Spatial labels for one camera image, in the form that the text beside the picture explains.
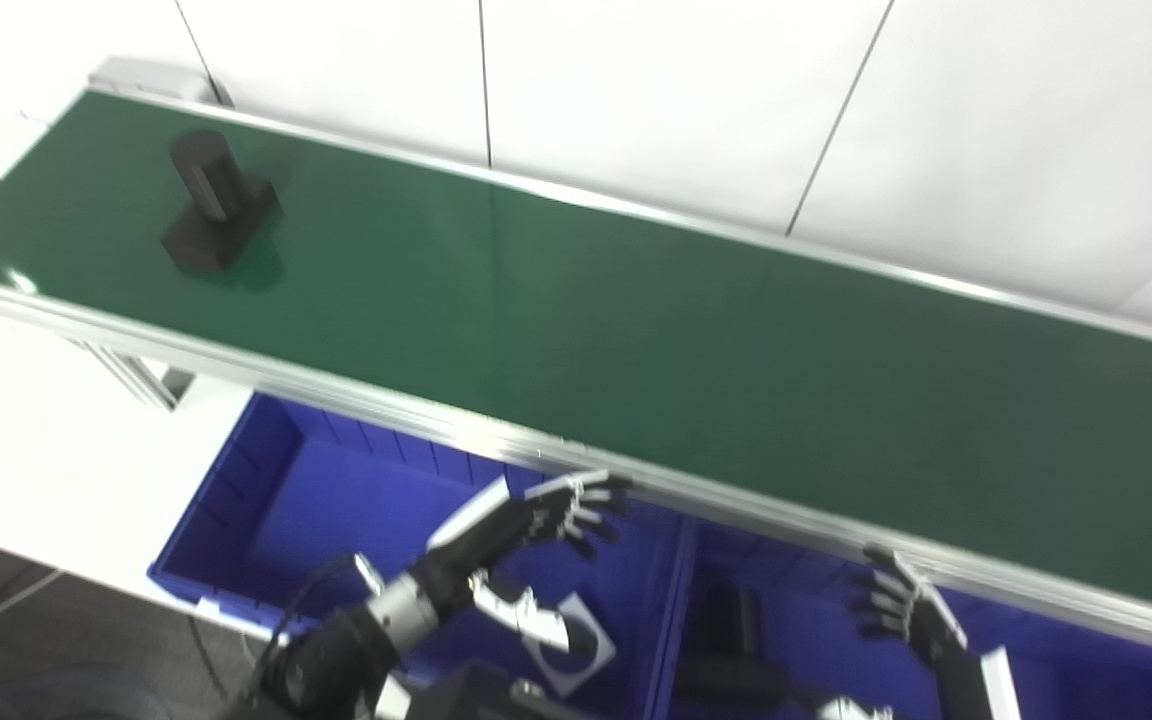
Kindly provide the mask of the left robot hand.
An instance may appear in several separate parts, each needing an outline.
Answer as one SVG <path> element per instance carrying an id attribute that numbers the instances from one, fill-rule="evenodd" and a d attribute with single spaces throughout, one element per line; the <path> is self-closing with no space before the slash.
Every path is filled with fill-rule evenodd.
<path id="1" fill-rule="evenodd" d="M 453 511 L 407 569 L 429 601 L 435 624 L 475 609 L 522 638 L 568 655 L 593 655 L 598 639 L 582 621 L 536 600 L 531 588 L 506 592 L 493 578 L 499 562 L 538 544 L 562 543 L 594 562 L 602 544 L 620 539 L 613 520 L 630 514 L 632 479 L 605 469 L 571 471 L 516 495 L 499 477 Z"/>

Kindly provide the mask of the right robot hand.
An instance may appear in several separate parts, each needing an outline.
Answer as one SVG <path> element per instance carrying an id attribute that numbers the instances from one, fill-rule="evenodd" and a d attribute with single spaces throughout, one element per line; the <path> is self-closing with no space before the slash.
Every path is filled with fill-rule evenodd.
<path id="1" fill-rule="evenodd" d="M 865 641 L 897 641 L 934 680 L 942 719 L 1020 719 L 1011 657 L 1002 644 L 979 651 L 940 588 L 886 544 L 863 548 L 867 570 L 847 609 Z"/>

